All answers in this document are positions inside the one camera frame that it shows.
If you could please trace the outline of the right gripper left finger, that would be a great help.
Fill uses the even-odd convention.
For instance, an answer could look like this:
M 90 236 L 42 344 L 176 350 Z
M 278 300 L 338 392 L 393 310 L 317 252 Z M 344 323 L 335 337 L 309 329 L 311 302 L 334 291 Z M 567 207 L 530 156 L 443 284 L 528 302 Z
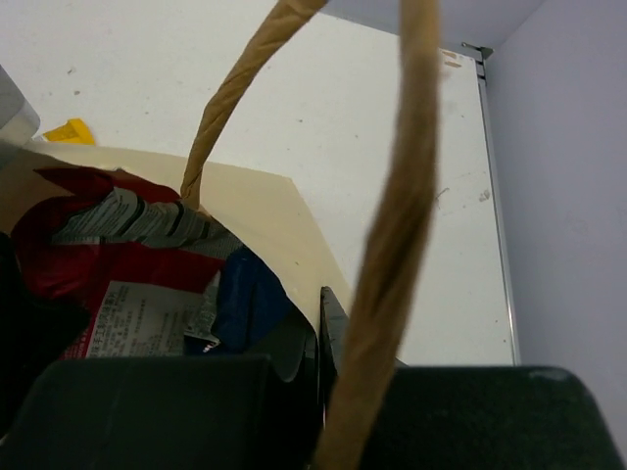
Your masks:
M 322 426 L 330 334 L 291 312 L 241 355 L 101 358 L 48 365 L 6 435 L 5 469 L 305 469 Z

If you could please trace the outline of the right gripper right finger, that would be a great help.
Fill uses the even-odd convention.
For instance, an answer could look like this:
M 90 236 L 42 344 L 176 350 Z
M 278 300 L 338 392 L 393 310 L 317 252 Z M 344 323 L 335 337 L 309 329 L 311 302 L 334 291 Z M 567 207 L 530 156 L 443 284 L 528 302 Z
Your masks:
M 591 392 L 546 366 L 401 367 L 363 469 L 623 469 Z

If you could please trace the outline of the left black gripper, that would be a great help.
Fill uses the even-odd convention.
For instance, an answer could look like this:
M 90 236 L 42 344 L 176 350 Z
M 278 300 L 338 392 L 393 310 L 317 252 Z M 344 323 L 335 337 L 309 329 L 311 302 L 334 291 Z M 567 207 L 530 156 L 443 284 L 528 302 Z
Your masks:
M 35 296 L 15 249 L 1 235 L 1 434 L 6 435 L 35 379 L 86 329 L 87 309 Z

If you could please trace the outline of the pink white snack bag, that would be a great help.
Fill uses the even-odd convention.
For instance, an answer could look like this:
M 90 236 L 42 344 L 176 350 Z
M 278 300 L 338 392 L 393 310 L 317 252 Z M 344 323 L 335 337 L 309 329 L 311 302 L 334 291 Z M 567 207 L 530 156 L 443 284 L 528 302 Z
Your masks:
M 51 196 L 11 237 L 27 287 L 88 310 L 63 358 L 178 356 L 240 240 L 180 196 L 122 170 L 43 167 Z

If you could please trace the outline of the blue Doritos bag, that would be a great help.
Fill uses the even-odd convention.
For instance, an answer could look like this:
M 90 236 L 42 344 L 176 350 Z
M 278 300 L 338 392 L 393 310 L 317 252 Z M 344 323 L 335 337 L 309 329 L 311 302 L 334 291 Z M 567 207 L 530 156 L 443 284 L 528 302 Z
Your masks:
M 278 277 L 247 247 L 232 253 L 220 274 L 214 354 L 246 351 L 277 327 L 294 306 Z

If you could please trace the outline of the yellow snack bar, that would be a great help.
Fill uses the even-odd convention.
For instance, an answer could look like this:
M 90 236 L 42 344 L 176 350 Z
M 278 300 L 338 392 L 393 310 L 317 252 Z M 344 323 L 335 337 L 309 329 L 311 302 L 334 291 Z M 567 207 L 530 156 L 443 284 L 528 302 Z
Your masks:
M 47 142 L 95 146 L 95 138 L 81 118 L 70 118 L 63 125 L 42 134 Z

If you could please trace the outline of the beige paper bag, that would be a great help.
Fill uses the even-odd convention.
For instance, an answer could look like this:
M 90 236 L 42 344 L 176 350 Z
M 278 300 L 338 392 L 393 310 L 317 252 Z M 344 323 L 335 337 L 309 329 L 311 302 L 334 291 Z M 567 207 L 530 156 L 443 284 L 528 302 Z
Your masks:
M 295 186 L 284 184 L 285 200 L 276 192 L 254 194 L 252 185 L 266 181 L 266 174 L 228 165 L 224 174 L 242 197 L 220 207 L 200 180 L 207 158 L 257 73 L 320 8 L 318 1 L 280 1 L 268 13 L 206 106 L 180 188 L 191 206 L 213 210 L 217 220 L 272 269 L 312 324 L 320 321 L 322 282 L 342 275 Z M 435 201 L 438 43 L 437 3 L 402 2 L 402 79 L 390 173 L 367 239 L 342 372 L 313 453 L 318 469 L 359 467 L 394 374 Z

